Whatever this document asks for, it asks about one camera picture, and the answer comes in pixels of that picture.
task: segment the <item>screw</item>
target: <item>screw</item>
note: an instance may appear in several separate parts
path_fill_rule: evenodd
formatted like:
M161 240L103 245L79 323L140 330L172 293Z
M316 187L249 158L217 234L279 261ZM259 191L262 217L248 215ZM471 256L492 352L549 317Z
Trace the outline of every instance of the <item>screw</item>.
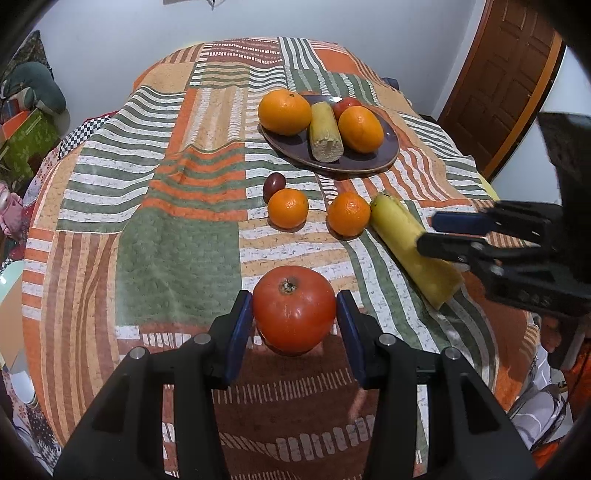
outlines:
M462 357L462 354L457 348L451 346L445 349L445 356L451 360L458 360Z
M391 333L383 333L378 338L382 345L390 346L396 343L396 337Z
M498 265L491 265L491 273L493 275L497 275L498 277L502 277L505 274L505 270Z
M193 338L193 342L195 342L198 345L207 345L211 340L212 338L209 336L208 333L199 333L198 335L195 335L195 337Z
M133 358L134 360L139 360L140 358L142 358L146 353L146 350L144 347L142 346L137 346L131 349L131 351L129 352L129 356L131 358Z

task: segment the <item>orange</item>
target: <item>orange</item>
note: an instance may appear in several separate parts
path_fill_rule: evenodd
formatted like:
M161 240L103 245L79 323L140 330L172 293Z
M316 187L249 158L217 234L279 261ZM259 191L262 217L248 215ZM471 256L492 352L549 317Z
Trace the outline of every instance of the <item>orange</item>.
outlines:
M384 129L374 113L364 106L347 108L339 118L343 142L359 153L376 151L384 141Z
M354 192L343 192L329 206L327 219L330 227L339 235L357 236L369 223L370 214L371 209L363 197Z
M295 189L283 189L275 193L268 204L271 222L279 228L291 229L300 226L308 217L308 198Z
M259 103L259 122L280 135L296 135L308 128L312 108L304 97L284 88L267 93Z

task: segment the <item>tablecloth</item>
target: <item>tablecloth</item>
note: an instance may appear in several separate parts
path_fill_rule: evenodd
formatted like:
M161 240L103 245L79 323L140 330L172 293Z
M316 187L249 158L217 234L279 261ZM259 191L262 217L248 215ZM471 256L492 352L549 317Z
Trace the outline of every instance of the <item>tablecloth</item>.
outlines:
M276 153L258 131L256 111L278 87L355 96L371 106L400 139L392 168L330 177ZM268 223L262 185L273 171L309 199L297 232ZM345 191L368 201L388 192L427 229L436 211L490 203L474 160L337 44L287 37L201 43L140 75L123 108L49 173L31 222L23 328L37 395L59 441L131 348L181 345L279 265L313 268L335 291L351 290L384 331L415 348L459 348L508 408L535 357L537 330L527 315L486 301L469 273L435 312L371 229L350 241L330 234L326 208ZM518 244L497 234L489 241ZM171 388L164 397L163 455L174 475ZM299 358L271 353L254 330L236 384L212 398L233 478L360 477L376 395L360 395L337 328ZM421 466L425 387L417 402Z

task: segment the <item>red tomato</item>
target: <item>red tomato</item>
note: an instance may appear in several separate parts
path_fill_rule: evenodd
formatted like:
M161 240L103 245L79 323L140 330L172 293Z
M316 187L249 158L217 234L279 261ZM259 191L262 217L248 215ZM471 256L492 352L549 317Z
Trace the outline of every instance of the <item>red tomato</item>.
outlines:
M277 267L253 292L256 325L267 345L287 355L312 350L336 317L335 293L322 275L305 267Z
M333 112L335 113L335 118L337 121L339 120L341 114L350 106L363 106L363 104L356 98L345 97L340 102L333 105Z

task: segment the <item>patchwork tablecloth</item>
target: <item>patchwork tablecloth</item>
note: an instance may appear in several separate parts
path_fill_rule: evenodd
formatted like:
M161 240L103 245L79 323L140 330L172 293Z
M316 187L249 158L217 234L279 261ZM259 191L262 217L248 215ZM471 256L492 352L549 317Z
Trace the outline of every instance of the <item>patchwork tablecloth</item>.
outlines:
M359 98L398 134L396 162L384 173L333 178L286 160L258 131L258 103L277 87ZM267 221L262 185L273 171L309 198L296 233ZM486 301L470 274L435 312L370 229L351 241L329 233L326 208L344 191L368 201L395 195L426 228L436 211L489 201L474 160L339 45L243 38L185 48L150 67L125 106L50 172L31 223L23 325L57 438L67 441L131 348L181 345L228 312L240 289L289 264L350 289L384 331L413 347L459 348L508 408L535 356L526 314ZM426 389L417 395L421 466ZM163 454L175 473L171 399L166 389ZM363 471L376 395L359 392L336 328L299 358L271 353L254 331L237 383L213 401L233 478L340 480Z

